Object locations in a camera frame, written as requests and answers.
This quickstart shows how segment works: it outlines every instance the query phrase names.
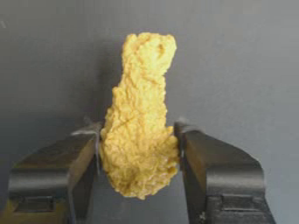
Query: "gray backdrop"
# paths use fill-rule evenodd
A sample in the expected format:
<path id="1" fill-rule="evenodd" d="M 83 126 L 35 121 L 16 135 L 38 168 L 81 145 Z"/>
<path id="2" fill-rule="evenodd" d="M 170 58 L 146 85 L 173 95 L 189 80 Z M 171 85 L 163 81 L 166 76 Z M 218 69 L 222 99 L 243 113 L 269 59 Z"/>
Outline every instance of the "gray backdrop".
<path id="1" fill-rule="evenodd" d="M 257 157 L 278 223 L 298 222 L 298 0 L 2 0 L 0 198 L 8 170 L 103 120 L 129 33 L 171 33 L 169 122 L 186 116 Z M 123 199 L 102 175 L 94 223 L 186 223 L 182 176 L 147 201 Z"/>

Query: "dark gray wall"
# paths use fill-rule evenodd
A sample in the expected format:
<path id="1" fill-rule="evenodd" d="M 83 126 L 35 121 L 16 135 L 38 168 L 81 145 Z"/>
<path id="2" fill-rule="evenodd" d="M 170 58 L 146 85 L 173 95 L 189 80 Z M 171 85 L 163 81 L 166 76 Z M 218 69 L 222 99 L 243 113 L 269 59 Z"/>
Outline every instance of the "dark gray wall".
<path id="1" fill-rule="evenodd" d="M 2 0 L 2 200 L 12 163 L 83 125 L 83 116 L 103 119 L 126 35 L 161 32 L 178 41 L 170 123 L 186 116 L 259 158 L 277 222 L 297 223 L 298 9 L 297 0 Z M 107 184 L 98 188 L 95 223 L 186 221 L 181 176 L 145 203 L 119 197 Z"/>

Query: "clamp jaw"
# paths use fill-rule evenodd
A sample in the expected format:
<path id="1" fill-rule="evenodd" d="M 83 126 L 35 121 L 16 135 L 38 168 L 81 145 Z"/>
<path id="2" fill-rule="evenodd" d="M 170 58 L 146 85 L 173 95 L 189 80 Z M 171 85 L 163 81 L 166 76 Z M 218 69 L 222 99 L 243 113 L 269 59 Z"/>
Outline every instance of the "clamp jaw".
<path id="1" fill-rule="evenodd" d="M 275 224 L 259 162 L 183 122 L 179 138 L 190 223 Z"/>
<path id="2" fill-rule="evenodd" d="M 0 223 L 86 223 L 97 173 L 95 141 L 95 135 L 69 136 L 14 166 Z"/>

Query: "crispy golden breading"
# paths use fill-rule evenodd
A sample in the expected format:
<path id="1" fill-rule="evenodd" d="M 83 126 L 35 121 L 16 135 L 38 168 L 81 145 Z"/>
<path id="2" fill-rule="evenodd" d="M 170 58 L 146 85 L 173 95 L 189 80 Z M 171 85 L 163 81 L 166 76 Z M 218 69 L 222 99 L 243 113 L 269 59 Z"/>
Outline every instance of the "crispy golden breading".
<path id="1" fill-rule="evenodd" d="M 177 174 L 178 140 L 166 127 L 165 73 L 171 66 L 174 36 L 131 34 L 123 46 L 123 77 L 101 131 L 101 157 L 111 185 L 145 199 L 170 185 Z"/>

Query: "black metal clamp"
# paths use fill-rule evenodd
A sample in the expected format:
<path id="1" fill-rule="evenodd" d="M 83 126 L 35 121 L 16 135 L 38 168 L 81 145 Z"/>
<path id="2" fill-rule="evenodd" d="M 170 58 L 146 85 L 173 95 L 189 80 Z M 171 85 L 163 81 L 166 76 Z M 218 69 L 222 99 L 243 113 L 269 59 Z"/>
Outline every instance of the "black metal clamp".
<path id="1" fill-rule="evenodd" d="M 87 223 L 95 141 L 95 135 L 69 136 L 15 165 L 2 224 Z"/>
<path id="2" fill-rule="evenodd" d="M 178 122 L 190 223 L 275 224 L 259 162 L 239 148 Z"/>

